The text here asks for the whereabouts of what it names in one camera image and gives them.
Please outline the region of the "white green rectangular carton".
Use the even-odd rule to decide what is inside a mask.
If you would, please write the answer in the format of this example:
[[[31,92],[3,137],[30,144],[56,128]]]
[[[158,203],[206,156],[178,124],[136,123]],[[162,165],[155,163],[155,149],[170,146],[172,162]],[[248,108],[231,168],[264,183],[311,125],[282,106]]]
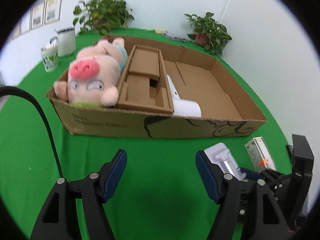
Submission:
[[[251,139],[245,144],[245,149],[256,172],[277,170],[263,137]]]

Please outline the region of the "white hair dryer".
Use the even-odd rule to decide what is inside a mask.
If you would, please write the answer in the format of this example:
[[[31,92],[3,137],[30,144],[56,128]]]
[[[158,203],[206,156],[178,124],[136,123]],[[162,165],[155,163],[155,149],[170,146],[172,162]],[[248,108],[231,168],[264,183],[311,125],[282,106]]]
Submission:
[[[172,102],[174,106],[173,115],[186,117],[201,117],[201,108],[195,101],[181,99],[174,83],[169,75],[167,75],[169,88],[171,92]]]

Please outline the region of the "pink pig plush toy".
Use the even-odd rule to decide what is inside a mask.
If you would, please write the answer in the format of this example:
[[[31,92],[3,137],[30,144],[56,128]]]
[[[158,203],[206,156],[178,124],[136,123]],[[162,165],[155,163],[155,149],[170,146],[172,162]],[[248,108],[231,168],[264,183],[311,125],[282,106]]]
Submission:
[[[102,39],[81,49],[69,65],[67,80],[54,83],[56,97],[78,107],[114,107],[127,59],[122,37],[112,42]]]

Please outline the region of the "green table cloth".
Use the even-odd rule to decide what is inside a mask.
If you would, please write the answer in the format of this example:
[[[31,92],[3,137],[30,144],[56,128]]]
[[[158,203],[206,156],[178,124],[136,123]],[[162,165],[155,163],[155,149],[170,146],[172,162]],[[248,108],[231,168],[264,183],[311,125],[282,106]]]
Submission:
[[[63,174],[85,178],[110,161],[120,148],[127,166],[114,197],[105,205],[117,239],[205,239],[217,205],[208,198],[195,166],[195,154],[219,142],[210,139],[131,139],[71,135],[45,94],[70,58],[46,72],[40,60],[29,63],[12,41],[1,71],[40,103],[52,129]],[[36,109],[18,97],[1,110],[1,198],[12,218],[30,236],[39,211],[59,177],[45,126]]]

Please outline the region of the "brown cardboard box tray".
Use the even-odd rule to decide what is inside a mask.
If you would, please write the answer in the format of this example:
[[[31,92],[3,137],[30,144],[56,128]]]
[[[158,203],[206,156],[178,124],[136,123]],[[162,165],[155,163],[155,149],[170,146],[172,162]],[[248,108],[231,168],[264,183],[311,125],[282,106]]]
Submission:
[[[80,50],[47,98],[72,134],[244,137],[267,121],[217,58],[132,36],[107,35]]]

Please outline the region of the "brown cardboard insert divider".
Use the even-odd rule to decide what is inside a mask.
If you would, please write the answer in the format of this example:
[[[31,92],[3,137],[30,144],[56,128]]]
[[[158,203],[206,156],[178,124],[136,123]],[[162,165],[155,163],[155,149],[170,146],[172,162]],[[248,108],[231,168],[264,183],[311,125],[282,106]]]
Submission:
[[[118,90],[118,108],[162,114],[174,111],[162,52],[158,48],[133,46]]]

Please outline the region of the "small plant red pot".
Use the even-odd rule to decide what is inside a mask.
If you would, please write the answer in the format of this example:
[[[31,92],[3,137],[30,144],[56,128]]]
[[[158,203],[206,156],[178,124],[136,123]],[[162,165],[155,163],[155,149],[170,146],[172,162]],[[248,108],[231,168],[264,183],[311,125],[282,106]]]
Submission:
[[[227,28],[213,18],[214,13],[208,11],[204,16],[196,14],[185,14],[185,16],[193,28],[193,32],[187,34],[188,38],[201,46],[204,51],[221,56],[232,37],[227,33]]]

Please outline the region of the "patterned small packet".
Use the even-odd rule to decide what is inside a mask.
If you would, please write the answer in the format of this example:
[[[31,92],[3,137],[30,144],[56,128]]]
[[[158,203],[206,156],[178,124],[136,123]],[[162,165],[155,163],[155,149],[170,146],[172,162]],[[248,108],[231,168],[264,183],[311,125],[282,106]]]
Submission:
[[[179,41],[179,42],[187,42],[188,41],[186,38],[177,36],[175,34],[167,33],[167,32],[163,33],[162,36],[165,38],[168,38],[170,40],[173,40],[173,41]]]

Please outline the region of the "green patterned paper cup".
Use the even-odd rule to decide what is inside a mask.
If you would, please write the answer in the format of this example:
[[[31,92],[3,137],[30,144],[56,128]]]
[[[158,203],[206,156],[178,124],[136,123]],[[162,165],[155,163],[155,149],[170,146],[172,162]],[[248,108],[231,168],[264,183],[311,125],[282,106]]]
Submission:
[[[40,50],[41,59],[46,72],[52,72],[59,66],[58,47],[48,44]]]

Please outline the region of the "yellow small packet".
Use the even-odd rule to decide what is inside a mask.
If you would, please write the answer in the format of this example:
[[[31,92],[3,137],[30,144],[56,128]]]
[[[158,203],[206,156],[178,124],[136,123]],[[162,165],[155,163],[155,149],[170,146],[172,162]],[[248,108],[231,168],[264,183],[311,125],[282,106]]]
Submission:
[[[162,34],[164,34],[164,33],[167,33],[166,30],[153,30],[153,32],[154,32],[155,34],[160,34],[160,35],[162,35]]]

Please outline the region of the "white kettle black lid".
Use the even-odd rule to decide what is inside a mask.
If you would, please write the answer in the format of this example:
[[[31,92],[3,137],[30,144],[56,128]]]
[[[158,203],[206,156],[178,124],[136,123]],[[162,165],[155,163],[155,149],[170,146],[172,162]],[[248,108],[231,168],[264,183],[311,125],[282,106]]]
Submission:
[[[63,28],[56,31],[56,36],[50,39],[50,44],[57,47],[58,57],[67,57],[76,51],[75,28]]]

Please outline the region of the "large green potted plant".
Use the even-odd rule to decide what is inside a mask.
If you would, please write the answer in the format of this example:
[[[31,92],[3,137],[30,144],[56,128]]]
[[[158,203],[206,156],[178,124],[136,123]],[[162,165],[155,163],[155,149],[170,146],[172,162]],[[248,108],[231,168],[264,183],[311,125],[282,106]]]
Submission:
[[[79,34],[89,31],[106,35],[113,29],[127,28],[135,18],[125,0],[87,0],[79,1],[73,9],[74,27]]]

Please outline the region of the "framed certificates on wall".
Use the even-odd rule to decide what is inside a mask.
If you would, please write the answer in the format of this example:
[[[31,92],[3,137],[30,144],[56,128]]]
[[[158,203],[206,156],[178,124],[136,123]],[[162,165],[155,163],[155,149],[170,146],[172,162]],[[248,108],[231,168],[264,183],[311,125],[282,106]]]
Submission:
[[[59,22],[62,0],[37,0],[17,22],[8,40],[15,40],[32,30]]]

